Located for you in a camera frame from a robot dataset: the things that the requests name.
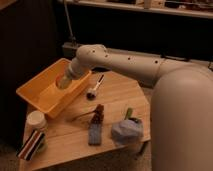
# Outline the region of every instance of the dark wall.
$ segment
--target dark wall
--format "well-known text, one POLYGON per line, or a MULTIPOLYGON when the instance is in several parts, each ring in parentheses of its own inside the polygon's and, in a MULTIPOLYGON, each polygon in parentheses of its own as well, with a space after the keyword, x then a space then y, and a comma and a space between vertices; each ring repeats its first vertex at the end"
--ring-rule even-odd
POLYGON ((61 56, 51 0, 19 0, 0 11, 0 139, 22 143, 26 102, 15 93, 61 56))
POLYGON ((69 12, 80 43, 201 60, 213 57, 213 19, 77 4, 69 5, 69 12))

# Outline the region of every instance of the plastic bin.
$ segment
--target plastic bin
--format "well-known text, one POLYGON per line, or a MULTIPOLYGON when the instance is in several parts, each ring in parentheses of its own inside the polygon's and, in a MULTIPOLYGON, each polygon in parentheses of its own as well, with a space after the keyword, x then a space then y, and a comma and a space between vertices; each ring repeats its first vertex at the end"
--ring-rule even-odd
POLYGON ((59 90, 55 79, 64 73, 69 62, 70 60, 61 58, 20 86, 16 93, 50 118, 55 118, 86 88, 91 76, 91 72, 88 72, 81 79, 73 80, 67 89, 59 90))

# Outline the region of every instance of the floor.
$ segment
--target floor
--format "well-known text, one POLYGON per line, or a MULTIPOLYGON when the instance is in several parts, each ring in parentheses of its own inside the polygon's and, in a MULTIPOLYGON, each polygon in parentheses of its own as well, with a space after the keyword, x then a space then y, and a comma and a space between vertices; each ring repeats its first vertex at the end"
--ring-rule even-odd
MULTIPOLYGON (((152 90, 143 88, 143 91, 150 101, 152 90)), ((151 171, 150 142, 143 155, 138 156, 140 148, 141 144, 135 144, 128 148, 42 169, 42 171, 151 171)), ((17 171, 18 168, 19 160, 16 157, 16 151, 0 141, 0 171, 17 171)))

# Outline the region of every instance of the cable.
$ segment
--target cable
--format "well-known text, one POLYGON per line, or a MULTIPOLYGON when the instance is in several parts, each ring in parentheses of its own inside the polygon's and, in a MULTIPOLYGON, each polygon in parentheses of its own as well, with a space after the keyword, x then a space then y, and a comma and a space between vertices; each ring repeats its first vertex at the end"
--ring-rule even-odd
POLYGON ((66 14, 66 18, 67 18, 67 24, 68 24, 68 28, 69 28, 69 32, 70 32, 70 40, 71 40, 71 43, 76 44, 76 39, 75 39, 75 36, 73 34, 73 31, 72 31, 69 11, 68 11, 68 8, 67 8, 67 1, 63 0, 63 3, 64 3, 64 9, 65 9, 65 14, 66 14))

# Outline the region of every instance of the green item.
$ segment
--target green item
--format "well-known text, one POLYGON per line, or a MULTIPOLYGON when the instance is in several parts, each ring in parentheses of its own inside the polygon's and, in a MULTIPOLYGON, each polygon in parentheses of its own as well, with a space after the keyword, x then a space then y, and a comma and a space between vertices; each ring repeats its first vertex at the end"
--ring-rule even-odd
POLYGON ((126 111, 126 115, 125 115, 125 120, 126 119, 129 119, 131 116, 132 116, 132 112, 133 112, 133 109, 131 107, 129 107, 126 111))

